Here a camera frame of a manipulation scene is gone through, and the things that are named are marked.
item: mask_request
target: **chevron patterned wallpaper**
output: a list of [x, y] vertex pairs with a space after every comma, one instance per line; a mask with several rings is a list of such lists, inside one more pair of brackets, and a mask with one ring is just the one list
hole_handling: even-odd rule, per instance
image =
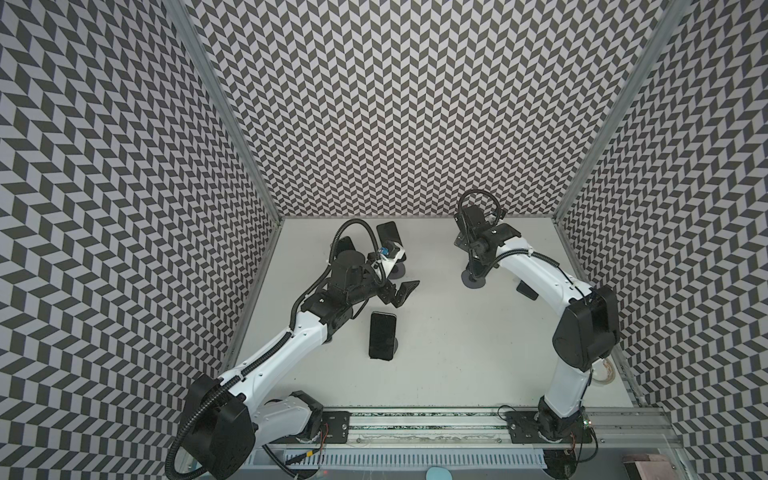
[[0, 478], [158, 478], [270, 222], [158, 0], [0, 18]]
[[554, 211], [666, 0], [187, 0], [285, 215]]
[[694, 2], [564, 223], [702, 478], [768, 478], [767, 50], [765, 2]]

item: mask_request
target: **table surface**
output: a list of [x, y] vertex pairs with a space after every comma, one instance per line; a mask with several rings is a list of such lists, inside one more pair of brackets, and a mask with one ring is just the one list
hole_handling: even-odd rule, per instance
[[[391, 219], [367, 220], [374, 228]], [[549, 305], [515, 291], [519, 279], [493, 270], [485, 287], [466, 288], [460, 279], [466, 253], [454, 247], [452, 218], [394, 219], [406, 248], [406, 280], [421, 280], [399, 309], [378, 298], [333, 341], [311, 352], [274, 389], [270, 398], [304, 390], [328, 407], [341, 406], [536, 406], [549, 387], [557, 354], [551, 344], [558, 324]], [[253, 311], [242, 362], [288, 323], [296, 298], [325, 268], [333, 235], [344, 220], [285, 221]], [[573, 273], [549, 218], [505, 220], [540, 251]], [[349, 227], [357, 250], [370, 240], [360, 225]], [[395, 358], [368, 357], [371, 312], [397, 315]], [[609, 385], [593, 383], [584, 404], [631, 407], [617, 376]]]

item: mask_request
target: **black mounting plate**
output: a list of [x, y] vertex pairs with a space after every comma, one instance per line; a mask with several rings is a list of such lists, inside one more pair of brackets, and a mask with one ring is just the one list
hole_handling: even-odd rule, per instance
[[[504, 418], [507, 421], [507, 432], [512, 443], [544, 443], [547, 442], [538, 434], [538, 422], [535, 420], [537, 412], [505, 412]], [[559, 443], [571, 444], [571, 433], [576, 438], [576, 443], [581, 444], [582, 439], [585, 445], [592, 443], [592, 435], [589, 429], [584, 428], [584, 422], [577, 420], [568, 429], [568, 434], [560, 442], [549, 442], [552, 445]]]
[[[320, 420], [321, 432], [326, 431], [326, 425], [328, 425], [328, 437], [326, 438], [326, 444], [346, 443], [346, 438], [347, 438], [347, 435], [349, 434], [349, 412], [323, 411], [323, 419]], [[272, 443], [294, 445], [294, 444], [302, 444], [307, 442], [306, 441], [303, 442], [298, 438], [296, 438], [295, 436], [287, 436], [287, 437], [282, 437], [281, 439], [277, 439]]]

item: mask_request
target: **metal corner post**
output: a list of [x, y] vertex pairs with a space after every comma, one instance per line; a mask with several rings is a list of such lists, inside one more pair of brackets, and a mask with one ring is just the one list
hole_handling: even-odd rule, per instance
[[232, 107], [227, 101], [227, 97], [224, 95], [221, 84], [214, 73], [214, 68], [210, 64], [208, 55], [203, 49], [203, 45], [200, 43], [200, 37], [197, 35], [197, 32], [192, 25], [184, 0], [163, 0], [163, 3], [168, 12], [168, 17], [176, 27], [179, 39], [187, 48], [187, 53], [192, 60], [192, 64], [197, 69], [197, 74], [200, 75], [203, 85], [206, 90], [208, 90], [211, 102], [213, 102], [219, 116], [221, 116], [224, 128], [227, 129], [227, 133], [230, 135], [230, 140], [232, 140], [232, 144], [234, 145], [238, 156], [240, 156], [243, 166], [250, 175], [250, 179], [253, 181], [253, 186], [256, 188], [256, 192], [264, 202], [266, 212], [273, 222], [280, 222], [280, 213], [277, 211], [277, 207], [272, 200], [272, 195], [270, 194], [266, 183], [264, 183], [264, 179], [261, 177], [256, 158], [253, 157], [253, 153], [250, 148], [248, 148], [248, 143], [243, 135], [243, 129], [240, 128], [240, 124], [237, 122], [237, 119], [232, 112]]
[[584, 188], [587, 180], [589, 180], [589, 177], [598, 165], [598, 161], [602, 158], [605, 149], [611, 142], [611, 138], [616, 134], [621, 121], [629, 111], [637, 94], [640, 93], [643, 83], [645, 83], [648, 75], [653, 71], [654, 65], [661, 56], [661, 52], [669, 43], [672, 34], [683, 20], [689, 6], [690, 0], [670, 0], [667, 9], [662, 12], [658, 25], [651, 32], [648, 43], [630, 72], [629, 78], [627, 78], [627, 83], [619, 91], [613, 108], [605, 118], [605, 122], [600, 128], [597, 137], [595, 137], [594, 142], [589, 147], [587, 154], [584, 156], [584, 160], [581, 162], [573, 181], [568, 185], [568, 189], [565, 191], [560, 204], [555, 209], [554, 221], [556, 224], [559, 225], [571, 207], [573, 207], [581, 189]]

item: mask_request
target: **blue round object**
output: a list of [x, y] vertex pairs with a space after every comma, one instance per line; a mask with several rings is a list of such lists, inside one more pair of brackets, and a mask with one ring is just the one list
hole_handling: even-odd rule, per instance
[[427, 480], [452, 480], [453, 475], [442, 467], [432, 467], [427, 470]]

